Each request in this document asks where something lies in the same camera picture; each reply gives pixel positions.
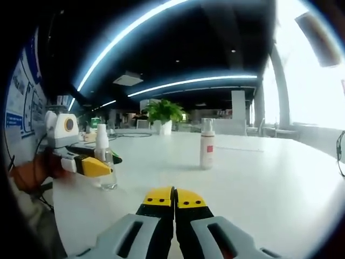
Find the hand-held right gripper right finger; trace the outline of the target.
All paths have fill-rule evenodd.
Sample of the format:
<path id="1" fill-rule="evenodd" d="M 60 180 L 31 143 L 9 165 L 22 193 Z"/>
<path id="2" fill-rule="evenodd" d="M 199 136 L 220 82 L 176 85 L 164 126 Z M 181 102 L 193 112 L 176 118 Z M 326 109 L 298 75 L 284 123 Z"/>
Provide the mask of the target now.
<path id="1" fill-rule="evenodd" d="M 184 258 L 282 258 L 257 248 L 248 233 L 222 216 L 214 216 L 203 198 L 175 189 L 176 238 Z"/>

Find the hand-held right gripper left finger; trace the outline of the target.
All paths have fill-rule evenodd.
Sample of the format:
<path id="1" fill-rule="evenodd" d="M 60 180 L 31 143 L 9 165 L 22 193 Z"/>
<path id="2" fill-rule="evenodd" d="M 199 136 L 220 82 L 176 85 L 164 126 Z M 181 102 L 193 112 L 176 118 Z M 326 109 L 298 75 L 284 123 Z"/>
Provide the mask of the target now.
<path id="1" fill-rule="evenodd" d="M 167 258 L 174 235 L 174 187 L 151 189 L 135 214 L 103 231 L 93 247 L 68 258 Z"/>

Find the person's left hand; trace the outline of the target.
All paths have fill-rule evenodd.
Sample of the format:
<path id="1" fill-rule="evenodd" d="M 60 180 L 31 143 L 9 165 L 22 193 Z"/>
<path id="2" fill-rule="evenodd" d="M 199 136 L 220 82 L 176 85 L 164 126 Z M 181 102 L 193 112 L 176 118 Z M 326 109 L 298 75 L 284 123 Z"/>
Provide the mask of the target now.
<path id="1" fill-rule="evenodd" d="M 47 178 L 61 179 L 67 175 L 61 165 L 61 157 L 47 150 L 36 157 L 35 172 L 38 183 L 41 185 Z"/>

